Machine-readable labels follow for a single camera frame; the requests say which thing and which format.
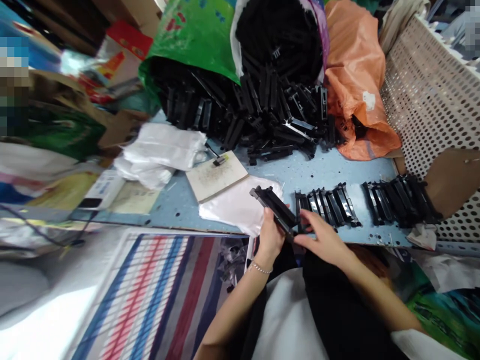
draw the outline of striped fabric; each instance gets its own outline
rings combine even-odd
[[[67,359],[191,360],[227,296],[220,237],[140,235]]]

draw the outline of woman's right hand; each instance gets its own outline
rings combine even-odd
[[[297,235],[293,240],[295,244],[307,248],[320,259],[335,265],[343,272],[360,262],[334,228],[327,224],[320,215],[301,209],[300,216],[302,224],[310,225],[316,238]]]

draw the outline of blue workbench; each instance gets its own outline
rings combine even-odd
[[[322,187],[332,190],[338,183],[346,182],[353,208],[363,226],[352,228],[345,225],[340,227],[338,233],[345,242],[382,246],[411,246],[406,239],[408,234],[406,230],[399,229],[395,224],[373,225],[372,216],[367,207],[367,198],[361,186],[365,181],[393,179],[396,172],[391,159],[350,161],[344,158],[335,148],[328,152],[319,148],[315,158],[310,161],[302,152],[294,151],[293,155],[287,158],[270,162],[259,160],[257,166],[249,166],[245,148],[237,149],[235,154],[249,174],[277,181],[280,185],[284,184],[283,199],[285,203],[292,204],[293,212],[295,212],[294,191],[308,193],[312,189]],[[89,217],[90,212],[85,210],[76,210],[71,216],[73,220],[80,221],[87,221]],[[150,214],[120,214],[101,211],[93,221],[152,228],[239,234],[239,229],[235,226],[203,220],[199,217],[197,200],[183,171],[175,173],[170,183],[159,194]]]

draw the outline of bracelet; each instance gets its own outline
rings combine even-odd
[[[252,267],[254,267],[255,269],[257,269],[259,272],[261,272],[262,274],[271,274],[273,269],[270,270],[270,271],[266,271],[266,270],[263,270],[255,261],[251,261],[251,264],[250,264],[250,268],[248,271],[251,271],[252,270]]]

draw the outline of woman's left hand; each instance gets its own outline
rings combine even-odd
[[[284,241],[285,234],[275,223],[274,212],[272,209],[265,207],[263,209],[263,224],[260,230],[260,245],[255,255],[255,262],[260,266],[263,265],[271,269],[275,259],[280,254],[280,250],[282,250]]]

